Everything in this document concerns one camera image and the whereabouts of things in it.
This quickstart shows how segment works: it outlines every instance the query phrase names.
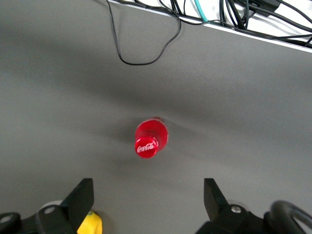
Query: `wire bundle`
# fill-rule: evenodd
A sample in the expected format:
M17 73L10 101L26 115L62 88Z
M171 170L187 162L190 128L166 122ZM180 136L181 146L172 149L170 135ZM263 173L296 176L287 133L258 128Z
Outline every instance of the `wire bundle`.
M106 0L107 4L109 6L111 25L112 25L113 36L114 36L114 41L115 41L118 56L122 62L124 62L128 65L133 65L133 66L149 65L149 64L156 62L161 57L161 55L163 54L163 52L166 49L166 47L168 46L168 44L170 42L172 42L179 35L179 33L181 31L181 27L182 27L181 22L185 22L185 23L192 24L192 25L203 25L203 24L208 24L208 23L214 24L214 25L220 25L222 27L231 28L231 29L234 29L235 31L238 31L238 32L241 32L244 34L248 34L248 35L252 35L252 36L256 36L256 37L260 37L260 38L265 38L265 39L284 41L287 43L305 46L307 48L312 48L312 45L310 44L310 42L312 41L312 28L309 28L309 27L306 27L306 26L301 25L299 23L296 23L296 22L286 18L285 16L282 16L282 15L277 14L275 12L260 8L258 6L255 6L254 4L250 4L249 0L244 0L245 10L244 10L244 15L242 17L239 15L239 12L235 6L234 0L219 0L220 19L214 19L214 20L208 20L206 18L205 14L203 13L203 11L201 9L201 6L200 6L198 0L195 0L195 5L197 7L198 13L199 13L201 18L188 16L186 14L186 12L185 12L186 0L184 0L184 3L183 3L183 11L181 11L181 8L180 8L179 4L177 3L177 0L170 0L171 7L166 6L162 2L162 0L158 0L160 2L161 6L150 6L150 5L147 5L145 3L140 2L139 0L134 0L134 2L127 1L127 0L113 0L113 1L119 2L121 4L134 5L134 6L142 7L145 9L150 9L150 10L155 10L155 11L159 11L162 13L166 13L166 14L169 14L169 15L173 16L174 18L176 18L177 22L178 22L178 29L177 29L176 33L173 35L173 37L171 39L169 39L166 42L166 44L163 46L160 54L154 60L152 60L150 62L143 62L143 63L127 62L122 58L119 43L118 43L118 38L117 38L117 34L116 34L116 29L115 29L113 11L111 9L109 0ZM301 16L303 16L307 21L309 21L312 24L312 19L310 19L302 11L298 10L294 6L290 5L289 3L284 2L283 0L276 0L276 1L278 1L281 4L284 4L285 6L291 8L292 10L296 11L297 13L299 13ZM231 23L227 22L227 20L226 20L224 3L226 4L226 8L227 8L227 11L228 11L230 19L231 19ZM282 20L282 21L284 21L284 22L286 22L286 23L288 23L294 27L297 27L297 28L302 29L306 32L309 32L310 34L276 37L273 35L264 34L264 33L260 33L257 31L249 30L248 29L249 19L255 13L264 13L264 14L272 15L273 17L278 18L278 19L280 19L280 20ZM310 39L308 39L307 41L301 41L301 40L296 40L297 38L310 38Z

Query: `coca-cola bottle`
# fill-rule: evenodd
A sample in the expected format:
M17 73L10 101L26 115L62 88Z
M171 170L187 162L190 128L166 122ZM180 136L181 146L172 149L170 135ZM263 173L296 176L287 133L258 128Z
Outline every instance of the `coca-cola bottle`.
M136 129L135 151L142 158L151 158L168 142L168 130L161 118L150 118Z

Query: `white surface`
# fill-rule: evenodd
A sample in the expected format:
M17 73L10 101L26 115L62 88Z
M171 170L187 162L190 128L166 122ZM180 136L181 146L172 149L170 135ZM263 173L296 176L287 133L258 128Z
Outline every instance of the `white surface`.
M177 0L177 1L182 10L184 0ZM158 0L142 0L141 2L148 4L148 5L161 6ZM200 0L199 2L208 20L219 19L219 0ZM303 13L308 15L310 18L312 18L312 1L310 0L286 0L285 2L290 3L291 5L293 5L294 7L298 8ZM163 0L163 3L170 6L170 0ZM238 4L237 4L237 8L243 10L243 7L239 6ZM200 17L196 9L194 0L186 0L185 11L187 15L189 16ZM290 20L293 20L299 24L302 24L307 27L312 27L312 24L309 23L305 18L303 18L297 12L293 11L292 9L288 8L287 6L283 4L281 4L275 12L283 16L286 16ZM227 21L231 22L226 9L225 9L225 14L227 16ZM248 29L262 32L262 33L271 34L274 36L309 34L309 32L293 27L275 17L272 17L272 16L264 17L257 13L249 20Z

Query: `yellow object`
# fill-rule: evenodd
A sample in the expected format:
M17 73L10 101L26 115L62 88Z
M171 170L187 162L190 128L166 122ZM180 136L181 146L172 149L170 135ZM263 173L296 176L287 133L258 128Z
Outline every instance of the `yellow object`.
M93 211L90 211L77 230L77 234L102 234L102 219Z

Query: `teal cable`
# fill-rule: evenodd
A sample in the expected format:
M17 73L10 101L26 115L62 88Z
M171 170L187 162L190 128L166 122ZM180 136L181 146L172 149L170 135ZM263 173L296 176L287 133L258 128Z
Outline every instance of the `teal cable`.
M197 10L198 10L198 12L199 12L199 14L200 14L200 17L203 19L203 21L208 22L208 20L207 20L205 14L204 14L204 12L203 12L203 10L202 10L201 7L200 7L199 1L198 1L198 0L195 0L195 4L196 4Z

